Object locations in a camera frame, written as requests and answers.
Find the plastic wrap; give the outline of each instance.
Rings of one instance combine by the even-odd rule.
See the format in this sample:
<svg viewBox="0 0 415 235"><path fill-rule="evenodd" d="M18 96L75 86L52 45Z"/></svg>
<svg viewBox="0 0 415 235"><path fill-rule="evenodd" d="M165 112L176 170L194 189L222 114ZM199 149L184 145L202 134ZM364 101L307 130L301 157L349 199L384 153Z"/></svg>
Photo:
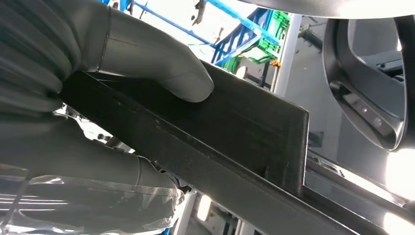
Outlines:
<svg viewBox="0 0 415 235"><path fill-rule="evenodd" d="M5 179L6 184L14 183ZM1 212L6 212L2 218L9 213L7 224L1 226L3 235L157 234L173 226L184 200L183 192L175 188L52 175L20 186L7 190L2 183L0 187L0 193L12 199L0 199ZM17 201L8 203L13 198Z"/></svg>

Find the metal rack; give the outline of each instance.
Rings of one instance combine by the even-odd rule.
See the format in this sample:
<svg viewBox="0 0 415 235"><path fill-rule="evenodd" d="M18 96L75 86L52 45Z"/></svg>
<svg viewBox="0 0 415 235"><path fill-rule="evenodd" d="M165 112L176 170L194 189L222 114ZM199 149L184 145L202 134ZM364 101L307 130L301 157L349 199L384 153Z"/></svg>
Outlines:
<svg viewBox="0 0 415 235"><path fill-rule="evenodd" d="M267 30L271 22L272 12L273 10L257 8L247 19ZM256 35L251 29L240 24L227 37L216 44L216 50L211 63L220 66L239 55L259 39L261 39L261 36Z"/></svg>

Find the green container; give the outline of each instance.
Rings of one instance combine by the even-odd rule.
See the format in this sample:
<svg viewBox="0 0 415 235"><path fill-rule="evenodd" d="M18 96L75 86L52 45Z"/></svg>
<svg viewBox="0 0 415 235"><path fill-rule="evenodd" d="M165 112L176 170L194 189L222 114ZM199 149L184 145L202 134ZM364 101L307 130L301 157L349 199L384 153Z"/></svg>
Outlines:
<svg viewBox="0 0 415 235"><path fill-rule="evenodd" d="M232 59L228 60L223 66L221 66L222 68L228 70L231 73L235 73L236 68L239 65L239 62L241 62L241 57L233 57Z"/></svg>
<svg viewBox="0 0 415 235"><path fill-rule="evenodd" d="M267 63L271 60L280 60L282 53L281 45L284 44L289 24L290 18L286 13L274 11L268 32L275 35L279 45L276 46L270 41L261 38L257 43L242 52L242 55L256 64Z"/></svg>

